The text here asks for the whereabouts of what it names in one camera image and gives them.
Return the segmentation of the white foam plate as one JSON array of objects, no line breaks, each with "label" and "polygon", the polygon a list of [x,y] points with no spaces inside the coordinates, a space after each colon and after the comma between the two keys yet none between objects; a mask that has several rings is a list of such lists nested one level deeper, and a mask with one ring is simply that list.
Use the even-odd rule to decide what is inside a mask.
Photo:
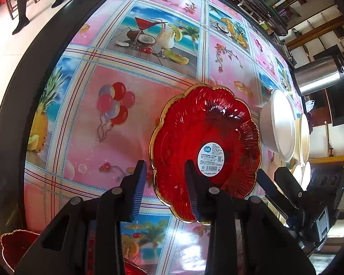
[{"label": "white foam plate", "polygon": [[296,145],[296,129],[293,110],[286,95],[276,89],[262,107],[259,119],[261,139],[270,151],[289,162]]}]

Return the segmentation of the red scalloped glass plate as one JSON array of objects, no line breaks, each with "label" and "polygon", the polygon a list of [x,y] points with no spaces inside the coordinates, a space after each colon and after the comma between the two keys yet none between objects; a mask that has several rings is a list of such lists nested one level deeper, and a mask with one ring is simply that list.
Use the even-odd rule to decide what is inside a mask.
[{"label": "red scalloped glass plate", "polygon": [[197,221],[186,161],[213,186],[243,199],[256,184],[260,134],[249,106],[225,86],[196,84],[164,106],[149,145],[156,196],[180,221]]}]

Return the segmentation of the steel kettle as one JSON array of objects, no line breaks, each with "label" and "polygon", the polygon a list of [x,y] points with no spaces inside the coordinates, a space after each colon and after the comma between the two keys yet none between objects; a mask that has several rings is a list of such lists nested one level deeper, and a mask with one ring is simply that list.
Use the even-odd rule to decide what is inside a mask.
[{"label": "steel kettle", "polygon": [[340,55],[328,55],[294,70],[300,96],[306,96],[344,80],[344,60]]}]

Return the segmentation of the colourful fruit pattern tablecloth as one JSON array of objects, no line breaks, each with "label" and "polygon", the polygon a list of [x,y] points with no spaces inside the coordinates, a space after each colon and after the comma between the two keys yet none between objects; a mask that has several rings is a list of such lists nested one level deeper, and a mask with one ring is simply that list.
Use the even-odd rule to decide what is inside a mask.
[{"label": "colourful fruit pattern tablecloth", "polygon": [[165,104],[192,85],[229,88],[255,121],[276,89],[303,112],[291,71],[273,41],[222,1],[106,0],[39,99],[24,173],[28,229],[43,231],[72,197],[99,197],[132,174]]}]

